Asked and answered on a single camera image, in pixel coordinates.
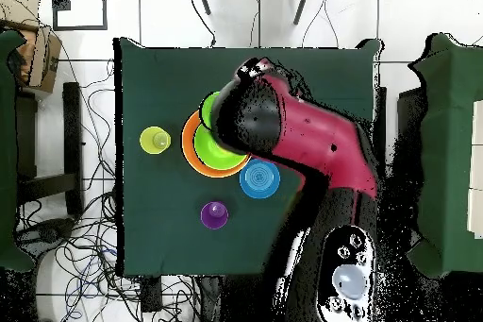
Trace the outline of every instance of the black cable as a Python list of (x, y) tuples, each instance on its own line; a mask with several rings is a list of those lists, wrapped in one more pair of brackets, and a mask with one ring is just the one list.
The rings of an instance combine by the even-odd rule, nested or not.
[(207, 31), (209, 33), (211, 33), (211, 36), (213, 36), (213, 40), (211, 40), (211, 43), (209, 45), (209, 47), (213, 47), (213, 45), (216, 44), (216, 38), (215, 38), (215, 34), (211, 31), (211, 29), (207, 26), (207, 24), (205, 23), (205, 21), (203, 20), (202, 16), (200, 15), (200, 13), (198, 12), (198, 9), (196, 9), (196, 5), (194, 4), (194, 1), (192, 0), (192, 7), (194, 9), (194, 11), (196, 12), (196, 15), (198, 15), (198, 18), (200, 18), (201, 22), (203, 22), (203, 25), (205, 26), (205, 28), (207, 29)]
[(306, 40), (306, 36), (307, 36), (307, 32), (308, 30), (310, 29), (310, 27), (312, 26), (313, 24), (313, 21), (315, 21), (315, 18), (317, 18), (317, 15), (319, 15), (319, 12), (321, 11), (322, 7), (324, 6), (325, 4), (325, 0), (322, 0), (322, 4), (320, 5), (319, 7), (319, 10), (317, 11), (317, 13), (315, 14), (315, 16), (313, 17), (313, 19), (310, 21), (310, 24), (308, 24), (308, 27), (307, 27), (307, 30), (306, 32), (304, 33), (304, 38), (302, 39), (302, 47), (304, 47), (304, 41)]
[(255, 16), (253, 17), (253, 22), (252, 22), (252, 30), (251, 30), (251, 32), (250, 32), (250, 45), (249, 45), (249, 47), (251, 47), (251, 46), (252, 46), (252, 41), (253, 41), (253, 29), (254, 29), (254, 27), (255, 27), (255, 20), (257, 19), (257, 15), (258, 15), (258, 11), (257, 11), (257, 13), (255, 14)]
[(332, 25), (332, 22), (330, 21), (330, 16), (328, 16), (327, 8), (326, 7), (327, 7), (327, 0), (325, 0), (325, 2), (324, 2), (324, 12), (325, 12), (325, 16), (327, 17), (327, 21), (330, 24), (330, 28), (332, 29), (332, 32), (334, 33), (334, 36), (336, 38), (337, 48), (339, 48), (339, 38), (337, 37), (337, 33), (336, 33), (336, 30), (334, 29), (334, 26)]
[[(17, 1), (22, 6), (24, 6), (24, 8), (27, 9), (32, 14), (32, 16), (35, 17), (35, 15), (23, 3), (21, 3), (18, 0), (14, 0), (14, 1)], [(203, 18), (201, 18), (201, 16), (199, 15), (199, 12), (196, 10), (196, 7), (195, 7), (193, 1), (192, 1), (192, 4), (193, 4), (193, 8), (195, 9), (196, 13), (198, 14), (198, 16), (200, 17), (200, 19), (202, 20), (203, 24), (206, 26), (205, 22), (203, 21)], [(39, 25), (40, 26), (43, 25), (43, 23), (40, 21), (39, 18), (36, 18), (36, 22), (39, 22)], [(213, 36), (212, 45), (214, 45), (216, 43), (215, 36), (209, 30), (208, 27), (207, 27), (207, 29), (208, 29), (208, 31)], [(58, 37), (57, 34), (53, 30), (52, 30), (52, 33), (56, 37)], [(67, 60), (69, 62), (69, 65), (71, 67), (71, 70), (73, 72), (75, 82), (77, 82), (77, 84), (79, 85), (79, 88), (81, 89), (80, 90), (80, 93), (81, 93), (82, 99), (83, 99), (84, 104), (86, 105), (86, 107), (88, 109), (89, 116), (91, 117), (91, 120), (92, 120), (92, 125), (93, 125), (93, 128), (94, 128), (95, 136), (94, 136), (94, 134), (87, 127), (85, 127), (84, 125), (82, 125), (82, 127), (85, 130), (87, 130), (87, 132), (92, 136), (92, 138), (96, 142), (96, 145), (97, 145), (97, 148), (98, 148), (98, 160), (99, 160), (99, 163), (98, 163), (98, 165), (97, 165), (97, 167), (95, 169), (95, 172), (101, 166), (102, 169), (103, 169), (103, 176), (104, 176), (104, 172), (107, 172), (108, 174), (110, 174), (110, 175), (112, 175), (114, 177), (114, 172), (112, 171), (112, 169), (110, 168), (110, 166), (108, 165), (108, 163), (102, 157), (102, 150), (103, 150), (103, 148), (104, 148), (104, 146), (105, 146), (105, 144), (106, 144), (106, 142), (108, 140), (108, 137), (110, 135), (110, 125), (109, 125), (108, 121), (104, 117), (102, 117), (97, 111), (95, 111), (92, 108), (91, 101), (90, 101), (90, 99), (92, 98), (92, 96), (95, 93), (102, 92), (102, 91), (108, 91), (109, 89), (99, 89), (99, 90), (96, 90), (95, 92), (93, 92), (93, 93), (91, 93), (89, 95), (89, 97), (88, 97), (87, 100), (86, 100), (86, 97), (84, 96), (84, 94), (82, 93), (82, 89), (88, 88), (88, 87), (90, 87), (93, 84), (106, 81), (106, 80), (108, 80), (109, 77), (112, 76), (112, 70), (110, 71), (108, 69), (108, 65), (111, 62), (111, 59), (108, 61), (108, 64), (107, 64), (108, 76), (105, 79), (92, 82), (92, 83), (88, 84), (87, 86), (81, 86), (78, 83), (78, 81), (77, 81), (77, 78), (75, 76), (75, 71), (74, 71), (72, 62), (71, 62), (71, 60), (69, 58), (69, 55), (68, 55), (68, 53), (65, 50), (65, 47), (63, 45), (62, 45), (62, 49), (63, 49), (63, 51), (64, 51), (64, 53), (65, 53), (65, 55), (67, 57)], [(108, 125), (108, 136), (102, 142), (102, 144), (101, 144), (101, 141), (100, 141), (100, 137), (99, 137), (99, 133), (98, 133), (96, 124), (95, 124), (94, 119), (92, 117), (92, 113), (94, 113), (95, 115), (97, 115), (99, 118), (101, 118)], [(94, 174), (91, 177), (91, 181), (90, 181), (89, 188), (92, 185), (92, 181), (94, 179), (95, 172), (94, 172)], [(87, 210), (94, 203), (98, 202), (99, 200), (101, 202), (101, 217), (94, 218), (94, 221), (93, 222), (90, 222), (88, 224), (78, 225), (77, 227), (74, 227), (72, 229), (72, 232), (74, 232), (74, 231), (81, 231), (82, 229), (84, 229), (84, 230), (82, 230), (82, 233), (79, 236), (71, 236), (68, 239), (64, 239), (63, 240), (63, 245), (62, 246), (58, 246), (56, 248), (56, 251), (55, 251), (55, 259), (56, 259), (56, 262), (58, 263), (58, 266), (64, 272), (66, 272), (68, 275), (71, 276), (71, 279), (67, 283), (66, 288), (65, 288), (65, 292), (64, 292), (64, 298), (65, 298), (67, 313), (62, 317), (62, 319), (60, 320), (60, 322), (67, 322), (69, 319), (78, 319), (78, 318), (80, 318), (82, 316), (82, 314), (76, 309), (77, 306), (78, 306), (78, 304), (80, 303), (80, 304), (82, 304), (82, 306), (84, 306), (83, 301), (82, 301), (83, 298), (96, 297), (97, 295), (100, 295), (101, 297), (106, 298), (108, 301), (109, 300), (113, 300), (114, 297), (120, 298), (121, 301), (126, 306), (127, 310), (129, 311), (130, 315), (137, 322), (143, 322), (143, 320), (141, 320), (141, 319), (138, 318), (138, 309), (139, 309), (139, 304), (141, 302), (141, 299), (139, 297), (139, 289), (136, 290), (136, 289), (133, 288), (133, 284), (135, 283), (134, 281), (131, 282), (131, 284), (129, 285), (129, 288), (126, 289), (126, 290), (125, 290), (125, 288), (123, 286), (121, 286), (121, 287), (118, 286), (117, 283), (122, 282), (123, 280), (128, 280), (128, 278), (117, 277), (115, 275), (115, 268), (112, 265), (113, 260), (109, 260), (107, 258), (107, 256), (106, 256), (106, 253), (108, 253), (110, 251), (115, 252), (115, 250), (113, 248), (113, 245), (111, 245), (109, 242), (107, 242), (104, 239), (104, 235), (106, 234), (106, 232), (108, 230), (113, 230), (113, 229), (116, 230), (116, 226), (115, 226), (115, 222), (114, 222), (115, 221), (115, 208), (113, 208), (112, 203), (111, 203), (111, 199), (113, 199), (113, 198), (114, 198), (114, 196), (113, 196), (113, 193), (112, 192), (106, 192), (105, 191), (104, 178), (103, 178), (103, 190), (102, 190), (102, 194), (100, 194), (98, 197), (92, 199), (85, 206), (83, 212), (75, 219), (75, 224), (80, 223), (84, 219), (87, 220), (88, 218), (83, 218), (83, 215), (87, 212)], [(18, 208), (17, 209), (17, 213), (16, 213), (17, 223), (19, 222), (20, 219), (25, 220), (25, 222), (28, 225), (29, 225), (30, 222), (35, 222), (35, 221), (31, 221), (30, 218), (31, 218), (31, 216), (33, 214), (37, 213), (41, 209), (42, 203), (40, 201), (38, 203), (39, 203), (39, 206), (40, 207), (37, 210), (35, 210), (33, 213), (31, 213), (26, 219), (25, 219), (25, 213), (24, 213), (24, 216), (23, 217), (20, 216), (20, 209)], [(95, 228), (95, 227), (97, 227), (97, 231), (94, 234), (91, 234), (92, 233), (92, 228)], [(88, 242), (90, 245), (89, 246), (80, 246), (80, 245), (78, 245), (77, 242), (78, 241), (82, 241), (82, 240), (85, 241), (85, 242)], [(70, 246), (74, 247), (78, 252), (87, 251), (88, 254), (86, 256), (84, 256), (83, 258), (76, 260), (74, 258), (74, 253), (71, 250)], [(62, 252), (64, 258), (72, 264), (75, 273), (69, 271), (67, 268), (65, 268), (63, 266), (62, 262), (58, 258), (58, 254), (60, 252)], [(78, 263), (79, 262), (82, 262), (82, 261), (86, 261), (86, 260), (88, 260), (88, 266), (85, 269), (83, 269), (83, 270), (82, 269), (79, 269)], [(94, 266), (94, 265), (92, 265), (93, 263), (95, 265), (98, 265), (98, 268), (97, 269), (94, 269), (93, 272), (91, 272), (92, 271), (91, 270), (91, 267)], [(72, 285), (73, 282), (77, 282), (79, 284), (79, 287), (76, 288), (76, 289), (74, 289), (71, 293), (69, 293), (69, 288), (71, 287), (71, 285)], [(102, 284), (104, 282), (108, 286), (107, 291), (105, 291), (104, 288), (103, 288), (103, 286), (102, 286)], [(181, 314), (181, 310), (178, 308), (178, 306), (180, 304), (182, 304), (182, 303), (185, 303), (185, 302), (188, 302), (192, 306), (192, 309), (193, 309), (193, 320), (192, 320), (192, 322), (194, 322), (196, 316), (200, 317), (200, 319), (201, 319), (201, 314), (196, 309), (197, 300), (199, 300), (199, 296), (197, 295), (196, 289), (195, 289), (194, 286), (193, 286), (193, 288), (191, 288), (188, 283), (186, 283), (183, 280), (180, 280), (180, 281), (178, 281), (176, 283), (173, 283), (170, 286), (166, 286), (162, 290), (162, 292), (165, 292), (165, 291), (171, 289), (173, 286), (177, 285), (178, 283), (185, 284), (185, 286), (187, 286), (187, 288), (189, 289), (190, 292), (187, 294), (183, 290), (181, 290), (181, 291), (178, 290), (178, 293), (176, 294), (176, 301), (174, 303), (174, 305), (175, 305), (175, 308), (174, 308), (175, 314), (171, 314), (170, 313), (169, 310), (172, 310), (173, 309), (171, 306), (164, 306), (163, 307), (163, 310), (166, 310), (169, 314), (171, 314), (172, 319), (169, 320), (169, 321), (162, 321), (162, 322), (180, 322), (179, 319), (178, 319), (178, 316)], [(88, 293), (88, 290), (90, 288), (94, 288), (95, 289), (95, 292), (96, 292), (95, 295), (92, 295), (92, 294), (89, 294)], [(116, 295), (111, 294), (110, 291), (114, 291), (116, 293)], [(185, 296), (185, 299), (184, 300), (180, 300), (179, 299), (179, 297), (182, 296), (182, 295)], [(99, 314), (102, 314), (102, 311), (108, 305), (108, 301), (107, 301), (106, 305), (99, 311), (98, 315)], [(131, 309), (129, 307), (129, 303), (136, 303), (137, 304), (138, 307), (137, 307), (137, 310), (136, 310), (136, 313), (135, 314), (132, 313), (132, 311), (131, 311)]]
[(475, 45), (477, 42), (479, 42), (481, 39), (483, 39), (483, 36), (481, 36), (476, 42), (474, 42), (472, 45)]

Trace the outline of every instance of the white floor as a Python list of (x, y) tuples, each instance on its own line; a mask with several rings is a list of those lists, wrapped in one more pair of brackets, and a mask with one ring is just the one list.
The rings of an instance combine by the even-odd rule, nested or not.
[[(298, 26), (293, 17), (299, 0), (261, 0), (261, 46), (301, 46), (304, 33), (319, 10), (323, 0), (307, 0)], [(58, 35), (71, 60), (78, 82), (87, 85), (108, 76), (109, 59), (113, 58), (112, 38), (128, 37), (144, 46), (208, 46), (211, 36), (192, 9), (190, 0), (107, 0), (108, 30), (105, 31), (62, 31)], [(204, 12), (201, 0), (194, 0), (198, 11), (216, 35), (216, 46), (248, 47), (254, 16), (258, 11), (256, 0), (208, 0), (211, 15)], [(85, 25), (99, 22), (100, 0), (72, 0), (70, 14), (59, 16), (62, 25)], [(378, 37), (385, 45), (381, 55), (380, 84), (388, 88), (387, 105), (387, 148), (391, 161), (392, 142), (396, 131), (396, 97), (399, 93), (418, 87), (417, 76), (408, 68), (408, 63), (419, 58), (425, 47), (425, 38), (434, 32), (449, 32), (459, 42), (471, 44), (483, 35), (483, 0), (327, 0), (326, 12), (337, 32), (340, 48), (354, 48), (363, 39)], [(304, 46), (336, 46), (336, 39), (322, 9), (305, 38)], [(51, 0), (41, 0), (41, 20), (52, 24)], [(252, 46), (258, 45), (258, 19), (253, 29)], [(74, 81), (71, 64), (62, 53), (58, 65), (58, 76), (54, 93), (40, 103), (38, 113), (37, 165), (39, 176), (51, 175), (63, 170), (63, 127), (61, 89), (65, 81)], [(104, 156), (114, 167), (115, 145), (113, 136), (114, 91), (112, 77), (84, 89), (86, 98), (92, 96), (92, 106), (110, 123)], [(106, 139), (108, 127), (99, 118), (95, 124), (101, 136)], [(83, 106), (83, 122), (93, 130), (86, 107)], [(91, 178), (97, 164), (96, 145), (92, 137), (84, 133), (84, 177)], [(113, 180), (104, 178), (97, 171), (97, 178), (86, 192), (86, 203), (104, 191), (112, 189)], [(52, 196), (42, 201), (42, 211), (34, 220), (52, 215), (65, 215), (63, 196)], [(37, 206), (33, 204), (26, 212)], [(88, 217), (100, 216), (100, 207), (89, 210)], [(115, 244), (115, 233), (110, 241)], [(81, 259), (84, 255), (75, 252)], [(58, 262), (67, 270), (74, 271), (72, 264), (58, 252)], [(66, 314), (65, 291), (71, 276), (61, 269), (49, 253), (43, 260), (39, 273), (38, 308), (40, 318), (55, 322)], [(87, 261), (79, 265), (82, 269)], [(76, 286), (68, 288), (73, 292)], [(174, 301), (177, 290), (167, 292), (166, 301)], [(77, 310), (82, 316), (68, 322), (92, 322), (93, 317), (105, 305), (102, 297), (86, 298), (84, 308)], [(136, 322), (124, 303), (113, 302), (103, 311), (105, 322)], [(190, 318), (188, 310), (182, 316)], [(152, 315), (145, 317), (151, 322)]]

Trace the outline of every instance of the cable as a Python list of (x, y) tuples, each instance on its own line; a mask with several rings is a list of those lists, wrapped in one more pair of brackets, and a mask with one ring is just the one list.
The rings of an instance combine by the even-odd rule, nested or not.
[(336, 33), (336, 30), (334, 29), (334, 26), (332, 25), (332, 22), (330, 22), (330, 17), (328, 16), (326, 6), (327, 6), (327, 0), (324, 1), (324, 12), (325, 12), (325, 16), (327, 17), (327, 21), (329, 22), (330, 28), (332, 29), (332, 32), (334, 33), (334, 36), (336, 38), (337, 48), (339, 48), (339, 38), (337, 37), (337, 33)]
[[(34, 18), (36, 18), (35, 15), (23, 3), (21, 3), (18, 0), (14, 0), (14, 1), (23, 5), (25, 9), (27, 9)], [(35, 21), (39, 22), (40, 26), (43, 26), (43, 23), (40, 21), (39, 18), (36, 18)], [(52, 30), (52, 33), (58, 38), (57, 34), (53, 30)], [(59, 322), (67, 322), (69, 319), (80, 319), (82, 317), (82, 313), (79, 310), (77, 310), (77, 307), (79, 304), (82, 307), (83, 313), (85, 314), (88, 322), (95, 322), (97, 316), (101, 316), (101, 319), (103, 319), (103, 315), (102, 315), (103, 310), (108, 305), (110, 305), (110, 303), (114, 301), (117, 301), (117, 302), (122, 301), (126, 306), (126, 309), (130, 313), (130, 315), (133, 317), (133, 319), (135, 319), (137, 322), (144, 322), (142, 318), (140, 319), (138, 316), (139, 304), (141, 302), (141, 299), (139, 297), (140, 285), (138, 282), (136, 282), (136, 279), (121, 278), (115, 275), (115, 268), (113, 266), (113, 263), (114, 263), (114, 259), (117, 258), (117, 251), (114, 245), (107, 242), (104, 238), (108, 230), (114, 230), (114, 231), (117, 230), (115, 225), (115, 206), (112, 203), (112, 200), (115, 197), (113, 192), (106, 192), (105, 185), (104, 185), (105, 172), (112, 175), (113, 177), (115, 175), (112, 168), (104, 160), (102, 155), (103, 154), (102, 151), (105, 147), (105, 144), (108, 140), (111, 130), (110, 130), (109, 122), (102, 115), (100, 115), (97, 111), (95, 111), (92, 108), (91, 98), (96, 93), (104, 92), (104, 91), (112, 91), (112, 89), (98, 89), (92, 92), (87, 99), (84, 96), (84, 93), (82, 93), (83, 89), (86, 89), (92, 86), (93, 84), (106, 81), (112, 76), (113, 69), (109, 70), (108, 68), (109, 63), (111, 62), (111, 59), (108, 61), (108, 64), (107, 64), (108, 76), (105, 79), (94, 81), (92, 83), (89, 83), (86, 86), (81, 86), (80, 83), (78, 83), (78, 80), (76, 78), (72, 62), (69, 58), (69, 54), (67, 53), (63, 44), (61, 45), (61, 47), (67, 57), (75, 82), (79, 85), (82, 99), (84, 101), (84, 104), (86, 105), (89, 116), (91, 117), (92, 126), (94, 128), (95, 135), (87, 127), (85, 127), (84, 125), (82, 126), (96, 142), (96, 145), (98, 148), (97, 156), (98, 156), (99, 163), (95, 169), (95, 172), (99, 167), (102, 167), (103, 187), (102, 187), (102, 194), (92, 199), (85, 206), (82, 213), (75, 219), (76, 226), (73, 227), (72, 229), (72, 236), (68, 239), (63, 239), (62, 245), (56, 247), (55, 249), (55, 260), (58, 266), (64, 272), (66, 272), (68, 275), (71, 276), (71, 279), (67, 283), (65, 292), (64, 292), (66, 314), (62, 317), (62, 319)], [(97, 117), (101, 118), (108, 126), (108, 136), (102, 143), (101, 143), (101, 139), (96, 127), (96, 123), (94, 122), (92, 113), (94, 113)], [(92, 185), (95, 172), (91, 177), (88, 189)], [(93, 218), (93, 219), (91, 217), (89, 218), (84, 217), (87, 211), (95, 203), (98, 203), (98, 202), (101, 203), (101, 216), (99, 218)], [(23, 222), (25, 222), (27, 226), (30, 225), (30, 222), (35, 222), (35, 221), (31, 221), (30, 218), (35, 213), (39, 212), (40, 209), (42, 208), (42, 203), (40, 201), (38, 201), (38, 204), (39, 204), (39, 208), (36, 209), (33, 213), (31, 213), (27, 218), (25, 218), (25, 211), (23, 213), (23, 216), (20, 216), (20, 208), (17, 208), (17, 222), (19, 222), (20, 220), (23, 220)], [(85, 221), (85, 220), (90, 220), (92, 222), (79, 225), (82, 221)], [(71, 247), (75, 248), (77, 250), (77, 253), (87, 252), (87, 255), (83, 256), (80, 259), (75, 259), (74, 252), (72, 251)], [(71, 263), (74, 269), (74, 272), (71, 272), (62, 264), (62, 261), (60, 261), (58, 258), (59, 253), (62, 253), (63, 257), (68, 262)], [(87, 265), (84, 265), (82, 268), (80, 268), (77, 264), (79, 262), (84, 262), (84, 261), (87, 261)], [(170, 286), (165, 286), (162, 292), (172, 289), (174, 286), (178, 285), (179, 283), (182, 283), (183, 285), (185, 285), (188, 288), (189, 292), (187, 293), (184, 290), (178, 290), (178, 292), (176, 293), (175, 303), (172, 303), (168, 306), (163, 306), (163, 311), (167, 311), (168, 314), (172, 316), (172, 319), (169, 321), (163, 320), (162, 322), (180, 322), (178, 319), (178, 316), (181, 314), (181, 311), (178, 308), (178, 306), (182, 303), (189, 303), (190, 306), (192, 307), (193, 309), (192, 322), (195, 321), (196, 316), (200, 317), (201, 319), (201, 314), (198, 312), (196, 308), (198, 305), (198, 301), (200, 300), (200, 296), (198, 296), (196, 293), (196, 289), (194, 286), (195, 282), (193, 281), (193, 279), (192, 279), (193, 287), (190, 287), (190, 285), (186, 281), (179, 279), (178, 282), (173, 283)], [(99, 297), (99, 296), (104, 298), (104, 300), (106, 301), (106, 304), (103, 305), (102, 308), (100, 309), (99, 311), (100, 315), (99, 314), (96, 315), (94, 319), (90, 321), (89, 318), (87, 317), (84, 299), (92, 299), (94, 297)], [(136, 311), (134, 313), (130, 308), (130, 304), (132, 303), (137, 304)], [(175, 314), (172, 314), (170, 312), (171, 310), (175, 310)], [(155, 316), (156, 314), (153, 315), (151, 322), (154, 321)]]
[(479, 42), (481, 39), (483, 39), (483, 36), (481, 36), (476, 42), (474, 42), (472, 45), (475, 45), (477, 42)]
[(205, 21), (201, 17), (200, 13), (198, 12), (198, 9), (196, 9), (196, 5), (194, 4), (193, 0), (192, 0), (192, 7), (193, 7), (194, 11), (196, 12), (196, 15), (198, 15), (198, 18), (200, 18), (201, 22), (203, 22), (203, 25), (205, 26), (205, 28), (208, 30), (209, 33), (211, 33), (211, 36), (213, 36), (213, 40), (211, 40), (211, 43), (209, 45), (209, 47), (211, 48), (211, 47), (213, 47), (213, 45), (216, 44), (215, 34), (211, 31), (211, 29), (207, 26), (207, 24), (205, 23)]
[(325, 4), (325, 0), (322, 0), (322, 4), (320, 5), (319, 10), (317, 11), (317, 13), (316, 13), (316, 14), (315, 14), (315, 16), (313, 17), (313, 19), (310, 21), (310, 24), (308, 24), (307, 30), (306, 30), (306, 32), (304, 33), (304, 38), (302, 39), (302, 48), (304, 48), (304, 41), (306, 40), (307, 32), (308, 32), (308, 30), (310, 29), (310, 27), (312, 26), (313, 21), (315, 21), (315, 18), (317, 18), (317, 15), (319, 15), (319, 12), (321, 11), (321, 9), (322, 9), (322, 7), (324, 6), (324, 4)]
[(255, 27), (255, 20), (257, 19), (257, 16), (258, 16), (258, 11), (257, 13), (255, 14), (255, 16), (253, 17), (253, 22), (252, 22), (252, 31), (250, 32), (250, 45), (249, 47), (252, 46), (252, 41), (253, 41), (253, 29)]

